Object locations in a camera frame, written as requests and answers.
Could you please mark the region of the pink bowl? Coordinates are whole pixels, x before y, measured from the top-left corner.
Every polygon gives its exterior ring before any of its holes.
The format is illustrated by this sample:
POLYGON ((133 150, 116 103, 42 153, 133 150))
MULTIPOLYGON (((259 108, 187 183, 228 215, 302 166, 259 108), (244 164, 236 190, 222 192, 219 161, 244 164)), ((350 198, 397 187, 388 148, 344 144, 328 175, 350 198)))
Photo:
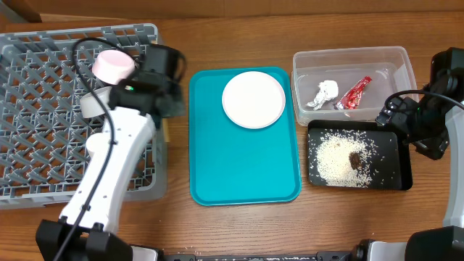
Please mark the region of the pink bowl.
POLYGON ((124 52, 118 50, 102 51, 96 58, 92 73, 101 81, 116 85, 135 70, 135 62, 124 52))

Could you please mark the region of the brown food scrap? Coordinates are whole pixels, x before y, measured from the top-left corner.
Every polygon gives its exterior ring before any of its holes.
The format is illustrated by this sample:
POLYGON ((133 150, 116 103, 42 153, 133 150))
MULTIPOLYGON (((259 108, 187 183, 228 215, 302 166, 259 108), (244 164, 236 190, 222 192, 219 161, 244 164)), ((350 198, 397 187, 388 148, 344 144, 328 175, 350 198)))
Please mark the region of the brown food scrap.
POLYGON ((353 170, 359 170, 362 167, 361 155, 358 152, 351 152, 349 154, 349 163, 353 170))

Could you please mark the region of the white paper cup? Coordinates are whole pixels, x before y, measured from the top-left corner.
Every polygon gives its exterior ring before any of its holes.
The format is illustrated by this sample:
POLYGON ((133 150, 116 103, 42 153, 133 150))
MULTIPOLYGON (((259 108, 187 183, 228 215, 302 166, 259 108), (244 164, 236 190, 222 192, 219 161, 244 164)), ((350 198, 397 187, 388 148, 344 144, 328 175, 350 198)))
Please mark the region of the white paper cup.
POLYGON ((104 133, 94 133, 90 135, 86 140, 86 150, 90 157, 94 156, 94 153, 104 147, 106 142, 106 136, 104 133))

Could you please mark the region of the wooden chopstick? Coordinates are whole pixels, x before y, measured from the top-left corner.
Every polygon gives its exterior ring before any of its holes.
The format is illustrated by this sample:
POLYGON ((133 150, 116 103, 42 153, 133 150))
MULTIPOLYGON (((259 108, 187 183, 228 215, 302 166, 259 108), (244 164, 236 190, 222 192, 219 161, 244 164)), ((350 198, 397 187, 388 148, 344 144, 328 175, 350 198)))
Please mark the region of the wooden chopstick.
POLYGON ((165 137, 165 142, 170 143, 169 126, 166 118, 162 119, 162 129, 165 137))

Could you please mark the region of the red snack wrapper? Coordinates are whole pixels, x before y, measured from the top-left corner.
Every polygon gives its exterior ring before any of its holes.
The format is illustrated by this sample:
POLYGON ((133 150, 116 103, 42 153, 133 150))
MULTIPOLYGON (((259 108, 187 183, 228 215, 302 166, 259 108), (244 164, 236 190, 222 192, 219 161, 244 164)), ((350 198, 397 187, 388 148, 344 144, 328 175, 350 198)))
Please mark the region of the red snack wrapper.
POLYGON ((370 76, 365 76, 351 87, 348 92, 334 104, 334 108, 338 110, 343 109, 357 109, 363 96, 365 87, 372 81, 370 76))

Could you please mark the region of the grey bowl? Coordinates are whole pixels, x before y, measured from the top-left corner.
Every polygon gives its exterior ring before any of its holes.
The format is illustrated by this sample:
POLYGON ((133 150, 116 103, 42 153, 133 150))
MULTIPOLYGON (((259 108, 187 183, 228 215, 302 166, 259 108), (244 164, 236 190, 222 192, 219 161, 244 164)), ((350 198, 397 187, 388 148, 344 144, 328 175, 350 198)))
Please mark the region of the grey bowl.
MULTIPOLYGON (((102 102, 106 109, 109 109, 108 101, 111 88, 111 86, 106 86, 94 90, 94 93, 98 96, 99 100, 102 102)), ((104 114, 104 110, 91 93, 88 93, 80 98, 80 109, 84 118, 91 118, 104 114)))

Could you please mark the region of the white tissue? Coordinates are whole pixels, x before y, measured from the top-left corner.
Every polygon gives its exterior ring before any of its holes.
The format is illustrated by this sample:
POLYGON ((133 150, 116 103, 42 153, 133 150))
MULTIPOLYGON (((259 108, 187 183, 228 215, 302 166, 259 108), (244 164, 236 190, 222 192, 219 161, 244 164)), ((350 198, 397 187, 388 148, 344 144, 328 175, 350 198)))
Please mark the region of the white tissue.
POLYGON ((318 84, 319 92, 315 98, 307 103, 308 107, 319 110, 326 102, 335 99, 339 95, 338 83, 334 80, 325 80, 318 84))

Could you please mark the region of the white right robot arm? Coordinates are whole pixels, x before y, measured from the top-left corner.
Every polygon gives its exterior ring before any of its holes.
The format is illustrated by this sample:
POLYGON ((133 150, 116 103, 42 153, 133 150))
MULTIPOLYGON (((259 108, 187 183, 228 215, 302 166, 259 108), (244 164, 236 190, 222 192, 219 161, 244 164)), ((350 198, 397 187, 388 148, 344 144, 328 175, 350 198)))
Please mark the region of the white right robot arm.
POLYGON ((428 84, 396 92, 376 118, 407 135, 420 154, 437 160, 450 150, 449 199, 440 228, 414 233, 405 243, 362 240, 346 260, 462 260, 463 259, 463 50, 451 47, 431 60, 428 84))

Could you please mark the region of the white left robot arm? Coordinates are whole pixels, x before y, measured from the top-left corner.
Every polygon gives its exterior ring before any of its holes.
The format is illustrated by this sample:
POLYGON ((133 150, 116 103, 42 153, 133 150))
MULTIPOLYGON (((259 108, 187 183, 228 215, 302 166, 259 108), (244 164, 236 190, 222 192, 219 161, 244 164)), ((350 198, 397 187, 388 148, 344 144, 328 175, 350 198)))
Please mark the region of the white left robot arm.
POLYGON ((117 237, 120 211, 129 180, 161 117, 183 115, 179 84, 122 80, 91 90, 83 110, 105 116, 101 132, 90 136, 91 160, 77 191, 57 221, 42 220, 36 243, 45 260, 157 260, 152 248, 117 237))

